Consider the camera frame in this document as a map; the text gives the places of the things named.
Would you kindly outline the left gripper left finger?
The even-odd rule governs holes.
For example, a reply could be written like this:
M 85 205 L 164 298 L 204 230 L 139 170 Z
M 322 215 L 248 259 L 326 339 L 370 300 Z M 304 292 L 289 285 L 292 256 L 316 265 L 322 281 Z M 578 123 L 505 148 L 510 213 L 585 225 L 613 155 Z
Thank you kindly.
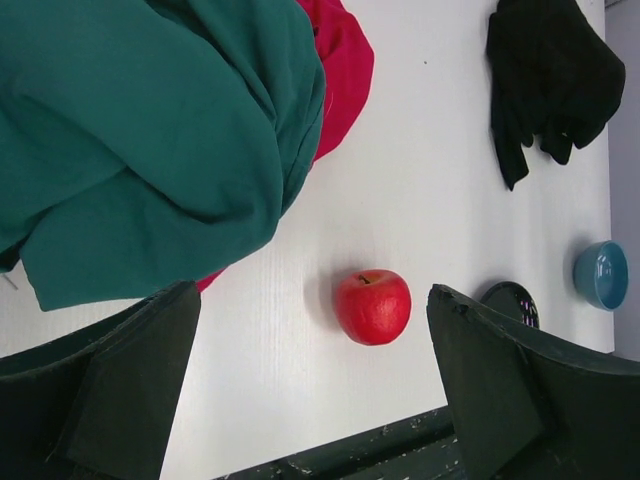
M 178 283 L 2 358 L 2 478 L 159 478 L 200 309 Z

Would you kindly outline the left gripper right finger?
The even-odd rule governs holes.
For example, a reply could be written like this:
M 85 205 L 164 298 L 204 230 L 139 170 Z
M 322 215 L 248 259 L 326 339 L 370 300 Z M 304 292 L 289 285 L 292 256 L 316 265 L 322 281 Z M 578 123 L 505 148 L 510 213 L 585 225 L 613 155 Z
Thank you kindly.
M 639 365 L 432 286 L 430 335 L 471 479 L 636 479 Z

